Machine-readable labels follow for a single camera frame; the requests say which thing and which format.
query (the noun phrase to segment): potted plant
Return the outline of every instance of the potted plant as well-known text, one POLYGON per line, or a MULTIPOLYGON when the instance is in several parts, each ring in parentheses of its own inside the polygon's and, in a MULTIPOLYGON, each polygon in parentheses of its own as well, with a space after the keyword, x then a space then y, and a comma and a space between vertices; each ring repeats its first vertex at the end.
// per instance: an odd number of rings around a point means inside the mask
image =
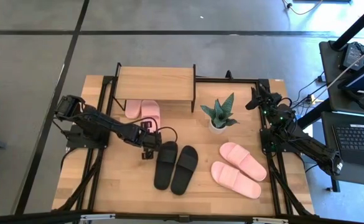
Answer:
POLYGON ((221 134, 226 130, 227 126, 238 123, 235 119, 229 117, 233 115, 231 108, 233 107, 234 93, 232 93, 226 101, 220 105, 219 99, 215 100, 215 108, 211 109, 201 105, 201 109, 211 118, 208 127, 214 134, 221 134))

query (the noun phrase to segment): concrete floor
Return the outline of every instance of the concrete floor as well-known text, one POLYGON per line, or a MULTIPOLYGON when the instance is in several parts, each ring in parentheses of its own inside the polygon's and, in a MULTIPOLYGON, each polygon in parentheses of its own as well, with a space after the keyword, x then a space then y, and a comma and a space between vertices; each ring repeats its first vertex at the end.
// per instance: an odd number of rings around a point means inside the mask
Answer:
MULTIPOLYGON (((0 0, 0 29, 74 30, 82 4, 82 0, 0 0)), ((312 5, 294 3, 294 8, 305 11, 312 5)), ((363 8, 364 2, 357 1, 325 3, 307 15, 297 16, 287 13, 281 0, 96 0, 88 6, 82 29, 298 30, 339 34, 363 8)), ((355 40, 364 43, 364 30, 357 37, 355 40)), ((69 35, 0 35, 0 140, 8 145, 0 151, 0 215, 10 214, 14 206, 70 39, 69 35)), ((289 96, 295 100, 298 90, 322 72, 318 44, 326 40, 329 38, 80 36, 62 94, 79 95, 85 75, 113 75, 117 62, 165 67, 196 63, 197 75, 223 77, 231 70, 234 77, 284 79, 289 96)), ((318 86, 313 84, 301 96, 318 86)), ((50 210, 64 147, 65 139, 52 127, 26 212, 50 210)), ((321 170, 313 169, 307 178, 316 214, 364 222, 364 186, 341 183, 341 193, 330 193, 324 190, 330 186, 329 178, 321 170)))

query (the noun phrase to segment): wooden shelf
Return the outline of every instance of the wooden shelf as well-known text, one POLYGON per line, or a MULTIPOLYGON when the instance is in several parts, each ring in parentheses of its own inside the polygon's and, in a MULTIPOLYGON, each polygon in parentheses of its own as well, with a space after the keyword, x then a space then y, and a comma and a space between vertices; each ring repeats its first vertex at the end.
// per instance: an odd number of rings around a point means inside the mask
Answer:
POLYGON ((194 68, 121 66, 118 100, 194 100, 194 68))

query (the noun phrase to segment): pink slipper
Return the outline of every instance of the pink slipper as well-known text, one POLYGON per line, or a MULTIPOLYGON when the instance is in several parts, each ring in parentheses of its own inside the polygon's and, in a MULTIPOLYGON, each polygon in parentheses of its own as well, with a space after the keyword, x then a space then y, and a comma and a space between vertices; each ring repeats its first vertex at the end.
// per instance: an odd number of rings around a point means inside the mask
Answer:
POLYGON ((234 167, 222 162, 214 162, 211 166, 211 174, 216 183, 252 199, 261 195, 261 186, 240 173, 234 167))
POLYGON ((266 169, 252 157, 248 150, 240 145, 227 142, 220 146, 219 152, 223 158, 238 167, 252 179, 262 181, 266 177, 266 169))
POLYGON ((159 106, 158 103, 154 100, 143 100, 142 106, 142 118, 152 117, 157 121, 158 127, 156 127, 156 123, 152 119, 144 119, 142 122, 147 122, 148 126, 146 128, 150 132, 156 131, 158 128, 160 128, 160 118, 159 118, 159 106))
POLYGON ((125 116, 129 119, 138 118, 141 105, 141 100, 126 100, 125 116))

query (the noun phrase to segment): laptop keyboard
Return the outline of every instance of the laptop keyboard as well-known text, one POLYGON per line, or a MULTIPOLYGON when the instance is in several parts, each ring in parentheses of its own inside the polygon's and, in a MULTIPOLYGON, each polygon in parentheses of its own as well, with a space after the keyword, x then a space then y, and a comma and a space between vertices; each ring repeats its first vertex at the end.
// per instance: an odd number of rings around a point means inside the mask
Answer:
POLYGON ((364 128, 333 126, 340 149, 364 151, 364 128))

